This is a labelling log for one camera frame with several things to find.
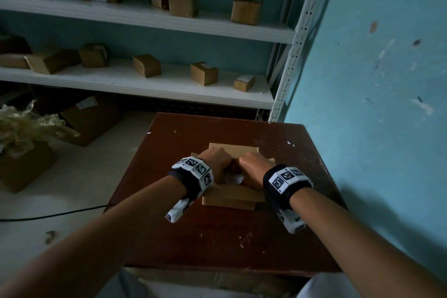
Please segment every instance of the qr-like code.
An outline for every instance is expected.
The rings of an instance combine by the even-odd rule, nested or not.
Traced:
[[[205,183],[205,186],[208,186],[209,184],[211,184],[211,176],[209,173],[205,174],[205,176],[203,178],[203,182]]]
[[[188,159],[185,164],[195,166],[197,163],[198,163],[198,161],[196,161],[194,159]]]
[[[303,174],[302,174],[300,171],[296,170],[296,169],[291,169],[290,171],[291,171],[295,176],[303,176]]]
[[[281,222],[284,222],[284,217],[282,216],[281,212],[278,211],[278,217],[281,219]]]
[[[272,185],[276,188],[279,189],[281,187],[281,185],[284,184],[284,180],[282,180],[281,177],[276,177],[276,179],[272,182]]]
[[[199,171],[199,173],[203,176],[203,174],[207,171],[207,168],[204,167],[202,164],[198,164],[196,166],[196,170]]]
[[[294,177],[293,173],[290,171],[286,171],[281,174],[281,177],[283,177],[285,180],[290,180]]]

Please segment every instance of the person's right arm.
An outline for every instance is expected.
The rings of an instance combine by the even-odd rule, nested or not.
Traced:
[[[241,156],[239,164],[250,185],[261,187],[265,173],[275,165],[258,153]],[[447,288],[431,272],[312,188],[295,192],[290,205],[362,297],[447,297]]]

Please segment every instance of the white shelf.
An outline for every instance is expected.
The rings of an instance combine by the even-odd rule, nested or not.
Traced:
[[[0,0],[0,9],[272,43],[291,44],[295,36],[295,32],[285,25],[236,24],[230,21],[229,14],[205,11],[199,11],[196,18],[175,17],[169,11],[160,10],[150,4],[109,4],[81,0]]]
[[[263,75],[256,75],[249,92],[242,92],[233,88],[234,80],[241,73],[219,71],[219,82],[208,86],[191,79],[189,66],[161,64],[161,73],[161,76],[145,78],[135,71],[132,60],[111,59],[106,68],[87,69],[78,64],[52,75],[0,67],[0,80],[244,108],[271,109],[273,106]]]

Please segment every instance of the person's left hand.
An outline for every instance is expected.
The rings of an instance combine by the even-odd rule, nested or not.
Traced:
[[[232,156],[221,147],[210,147],[199,154],[197,158],[202,159],[213,171],[214,182],[219,184],[224,178],[224,168],[232,162]]]

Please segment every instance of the person's left arm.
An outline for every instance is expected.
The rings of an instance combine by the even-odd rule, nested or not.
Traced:
[[[217,180],[232,160],[222,148],[198,157]],[[142,189],[23,266],[0,297],[94,297],[186,192],[173,176]]]

